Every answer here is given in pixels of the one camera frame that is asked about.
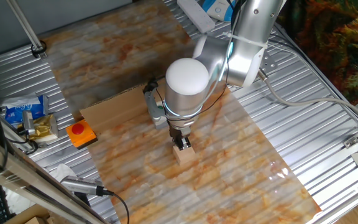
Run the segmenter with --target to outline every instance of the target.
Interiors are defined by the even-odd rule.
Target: orange box
[[[66,128],[68,137],[77,149],[81,149],[98,140],[85,120],[81,120]]]

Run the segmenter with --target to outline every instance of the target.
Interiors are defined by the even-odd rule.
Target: marble-pattern mat
[[[161,0],[143,0],[41,36],[74,117],[79,110],[165,74],[194,43]]]
[[[192,126],[196,159],[184,166],[168,128],[156,130],[147,113],[98,139],[89,152],[133,224],[306,223],[321,211],[229,90]],[[112,202],[126,223],[124,207]]]

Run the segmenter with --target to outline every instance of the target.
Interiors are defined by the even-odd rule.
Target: gray cable
[[[318,99],[314,99],[314,100],[307,100],[307,101],[301,101],[301,102],[289,102],[287,100],[284,100],[283,98],[281,98],[280,96],[277,95],[277,93],[274,91],[273,87],[271,86],[269,80],[266,78],[264,80],[265,84],[267,85],[267,88],[269,88],[269,90],[272,92],[273,96],[277,98],[277,100],[280,103],[283,103],[285,105],[288,106],[304,106],[304,105],[309,105],[312,103],[317,103],[317,102],[324,102],[324,101],[329,101],[329,102],[335,102],[335,103],[339,103],[342,105],[347,106],[348,108],[352,109],[354,112],[356,112],[358,114],[358,108],[353,106],[352,104],[343,101],[343,100],[339,100],[339,99],[335,99],[335,98],[318,98]]]

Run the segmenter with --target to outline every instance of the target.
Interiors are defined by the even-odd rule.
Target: white cable
[[[253,40],[246,39],[245,37],[239,37],[237,35],[234,35],[234,34],[228,33],[228,32],[223,32],[223,35],[226,35],[227,37],[231,37],[231,38],[243,41],[243,42],[248,43],[248,44],[256,45],[258,47],[263,47],[264,49],[267,49],[267,43],[255,42]]]
[[[286,51],[286,52],[290,52],[291,54],[294,54],[295,56],[300,58],[309,67],[308,63],[302,57],[300,57],[297,53],[292,52],[291,50],[281,49],[280,47],[276,47],[276,46],[274,46],[272,44],[268,44],[268,45],[272,46],[272,47],[274,47],[276,49],[283,50],[283,51]],[[288,106],[304,106],[304,105],[309,105],[309,104],[312,104],[312,103],[317,103],[317,102],[322,102],[322,101],[330,101],[330,102],[335,102],[335,103],[339,103],[339,104],[342,104],[344,106],[347,106],[347,107],[349,107],[350,109],[352,109],[354,112],[356,112],[358,114],[358,108],[357,107],[353,106],[352,104],[350,104],[350,103],[348,103],[348,102],[346,102],[344,100],[335,99],[335,98],[318,98],[318,99],[314,99],[314,100],[307,100],[307,101],[301,101],[301,102],[289,102],[289,101],[286,101],[286,100],[284,100],[283,98],[281,98],[280,96],[277,95],[277,93],[274,91],[274,89],[271,86],[271,84],[270,84],[268,79],[265,79],[264,82],[267,85],[267,88],[269,88],[269,90],[272,92],[272,95],[274,97],[276,97],[277,100],[280,103],[283,103],[285,105],[288,105]]]

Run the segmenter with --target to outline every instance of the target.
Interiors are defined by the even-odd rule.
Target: wooden block
[[[184,150],[179,150],[177,146],[174,146],[172,151],[173,151],[173,155],[175,156],[175,158],[179,163],[179,166],[196,159],[196,152],[194,151],[193,147],[189,147]]]
[[[28,222],[26,222],[25,224],[45,224],[45,222],[42,218],[34,217],[30,219]]]

